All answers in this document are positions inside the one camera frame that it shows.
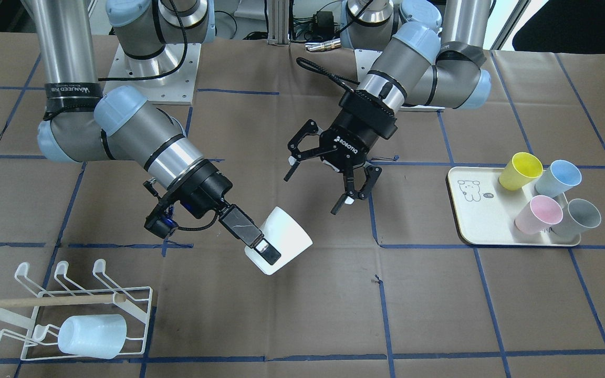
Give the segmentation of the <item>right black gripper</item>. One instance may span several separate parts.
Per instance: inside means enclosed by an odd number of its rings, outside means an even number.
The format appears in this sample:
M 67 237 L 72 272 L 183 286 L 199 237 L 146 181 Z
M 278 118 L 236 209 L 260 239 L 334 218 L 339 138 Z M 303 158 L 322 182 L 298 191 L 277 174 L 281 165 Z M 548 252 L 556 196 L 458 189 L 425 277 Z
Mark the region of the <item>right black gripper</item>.
M 166 238 L 180 229 L 166 212 L 176 202 L 180 202 L 195 218 L 202 218 L 207 212 L 214 211 L 220 223 L 235 238 L 253 248 L 255 264 L 264 261 L 273 266 L 281 258 L 281 253 L 261 237 L 261 230 L 242 209 L 225 200 L 225 194 L 232 186 L 232 182 L 212 162 L 201 160 L 159 199 L 146 217 L 144 227 L 159 238 Z

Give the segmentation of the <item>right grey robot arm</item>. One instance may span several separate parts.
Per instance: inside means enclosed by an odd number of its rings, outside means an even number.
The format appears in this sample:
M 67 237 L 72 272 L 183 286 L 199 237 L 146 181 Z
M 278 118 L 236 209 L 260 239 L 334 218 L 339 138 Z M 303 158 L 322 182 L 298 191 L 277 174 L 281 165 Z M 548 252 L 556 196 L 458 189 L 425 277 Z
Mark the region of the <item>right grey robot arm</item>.
M 231 181 L 192 144 L 182 125 L 130 85 L 103 93 L 94 63 L 84 1 L 25 1 L 34 20 L 47 82 L 37 143 L 53 161 L 133 160 L 152 177 L 144 183 L 158 199 L 144 227 L 166 239 L 179 229 L 170 207 L 195 218 L 213 212 L 233 237 L 273 266 L 283 252 L 237 205 L 225 200 Z

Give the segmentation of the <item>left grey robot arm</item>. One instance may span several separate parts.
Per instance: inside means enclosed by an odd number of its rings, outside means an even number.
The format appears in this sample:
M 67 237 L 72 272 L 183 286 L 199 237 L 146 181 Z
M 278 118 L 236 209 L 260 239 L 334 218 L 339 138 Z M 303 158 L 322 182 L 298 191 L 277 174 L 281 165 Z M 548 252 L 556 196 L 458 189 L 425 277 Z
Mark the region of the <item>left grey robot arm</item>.
M 307 120 L 288 142 L 288 181 L 301 162 L 319 158 L 343 175 L 343 194 L 332 213 L 344 204 L 365 200 L 381 170 L 368 161 L 378 138 L 397 131 L 396 114 L 404 105 L 476 109 L 491 91 L 483 42 L 492 2 L 448 1 L 445 13 L 431 3 L 415 1 L 414 12 L 393 34 L 367 75 L 350 88 L 350 80 L 332 74 L 307 58 L 296 63 L 325 75 L 344 89 L 340 112 L 329 129 Z

